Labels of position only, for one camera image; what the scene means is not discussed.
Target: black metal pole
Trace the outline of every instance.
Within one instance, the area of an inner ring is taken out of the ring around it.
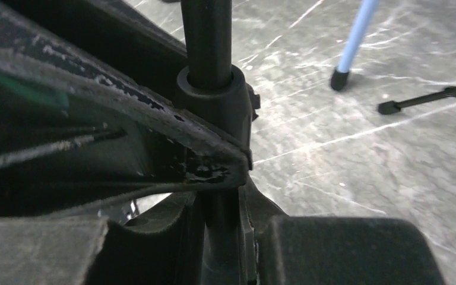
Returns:
[[[252,108],[243,72],[232,66],[232,0],[181,0],[188,67],[183,105],[249,146]],[[203,284],[239,282],[238,189],[200,193],[207,231]]]
[[[189,83],[218,90],[232,80],[232,0],[182,0]]]
[[[378,105],[378,112],[382,115],[390,115],[400,112],[402,109],[415,105],[425,104],[448,97],[456,97],[456,87],[447,87],[443,91],[415,97],[405,101],[388,101]]]

